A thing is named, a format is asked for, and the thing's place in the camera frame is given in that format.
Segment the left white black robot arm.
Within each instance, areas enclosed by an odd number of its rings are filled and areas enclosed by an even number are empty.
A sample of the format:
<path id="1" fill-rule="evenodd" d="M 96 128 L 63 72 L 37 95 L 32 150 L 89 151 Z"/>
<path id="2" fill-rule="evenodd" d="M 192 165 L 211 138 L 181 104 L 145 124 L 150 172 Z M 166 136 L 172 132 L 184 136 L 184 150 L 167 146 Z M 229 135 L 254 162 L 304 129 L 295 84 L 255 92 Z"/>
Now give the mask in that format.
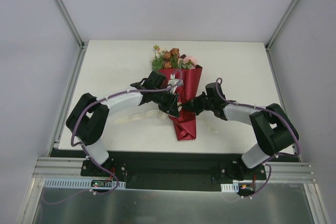
<path id="1" fill-rule="evenodd" d="M 93 162 L 94 172 L 99 176 L 108 175 L 111 170 L 109 153 L 101 139 L 108 117 L 133 106 L 153 102 L 161 112 L 179 118 L 179 95 L 175 90 L 183 85 L 182 76 L 180 69 L 174 70 L 169 80 L 163 73 L 152 71 L 147 78 L 104 98 L 83 94 L 66 120 L 66 127 L 72 133 L 71 146 L 80 145 Z"/>

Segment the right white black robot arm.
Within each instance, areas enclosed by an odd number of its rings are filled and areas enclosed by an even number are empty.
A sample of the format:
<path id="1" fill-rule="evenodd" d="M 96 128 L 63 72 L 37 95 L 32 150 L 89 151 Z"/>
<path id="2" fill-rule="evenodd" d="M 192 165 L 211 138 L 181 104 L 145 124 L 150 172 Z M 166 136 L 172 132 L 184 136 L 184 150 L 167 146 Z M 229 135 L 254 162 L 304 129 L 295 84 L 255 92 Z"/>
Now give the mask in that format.
<path id="1" fill-rule="evenodd" d="M 211 111 L 224 121 L 236 121 L 253 128 L 257 143 L 236 162 L 224 168 L 231 179 L 250 178 L 263 163 L 283 155 L 282 150 L 298 145 L 299 134 L 280 105 L 266 107 L 227 100 L 218 82 L 207 84 L 205 92 L 182 104 L 182 108 L 199 115 Z"/>

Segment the orange brown rose stem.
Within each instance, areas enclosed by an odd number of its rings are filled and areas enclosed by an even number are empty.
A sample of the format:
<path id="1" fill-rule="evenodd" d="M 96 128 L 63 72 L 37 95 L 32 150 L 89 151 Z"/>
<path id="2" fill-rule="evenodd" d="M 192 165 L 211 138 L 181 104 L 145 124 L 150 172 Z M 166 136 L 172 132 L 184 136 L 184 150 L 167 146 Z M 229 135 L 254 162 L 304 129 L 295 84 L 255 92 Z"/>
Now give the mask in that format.
<path id="1" fill-rule="evenodd" d="M 180 49 L 179 48 L 172 48 L 170 51 L 166 51 L 163 56 L 163 68 L 164 69 L 176 69 L 179 68 L 180 62 Z"/>

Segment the cream printed ribbon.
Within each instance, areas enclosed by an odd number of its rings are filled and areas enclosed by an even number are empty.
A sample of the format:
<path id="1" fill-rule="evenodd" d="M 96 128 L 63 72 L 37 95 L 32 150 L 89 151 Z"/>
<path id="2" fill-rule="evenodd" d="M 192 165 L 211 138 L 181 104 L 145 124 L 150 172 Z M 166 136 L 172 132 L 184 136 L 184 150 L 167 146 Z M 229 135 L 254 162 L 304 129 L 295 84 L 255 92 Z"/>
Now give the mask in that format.
<path id="1" fill-rule="evenodd" d="M 175 134 L 175 128 L 169 116 L 159 110 L 148 110 L 142 113 L 131 114 L 123 118 L 114 119 L 109 123 L 109 132 L 140 134 Z"/>

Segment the small pink rose stem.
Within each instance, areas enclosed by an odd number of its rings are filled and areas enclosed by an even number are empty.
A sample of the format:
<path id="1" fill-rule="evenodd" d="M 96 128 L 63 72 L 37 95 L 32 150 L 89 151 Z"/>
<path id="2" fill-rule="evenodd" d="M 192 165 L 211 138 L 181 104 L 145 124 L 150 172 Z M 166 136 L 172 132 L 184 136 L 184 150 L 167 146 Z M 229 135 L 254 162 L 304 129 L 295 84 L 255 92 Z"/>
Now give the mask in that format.
<path id="1" fill-rule="evenodd" d="M 181 69 L 194 69 L 197 66 L 197 60 L 192 56 L 186 56 L 179 59 L 178 65 Z"/>

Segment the white rose stem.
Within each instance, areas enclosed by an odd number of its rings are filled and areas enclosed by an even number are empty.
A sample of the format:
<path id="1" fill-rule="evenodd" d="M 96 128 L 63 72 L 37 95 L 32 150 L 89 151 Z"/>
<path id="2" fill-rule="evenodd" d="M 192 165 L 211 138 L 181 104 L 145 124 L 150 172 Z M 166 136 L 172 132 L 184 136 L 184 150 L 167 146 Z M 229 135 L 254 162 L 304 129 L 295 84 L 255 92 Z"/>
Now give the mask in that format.
<path id="1" fill-rule="evenodd" d="M 164 55 L 166 53 L 165 49 L 161 49 L 159 45 L 154 45 L 154 58 L 151 62 L 152 70 L 161 70 L 164 67 Z"/>

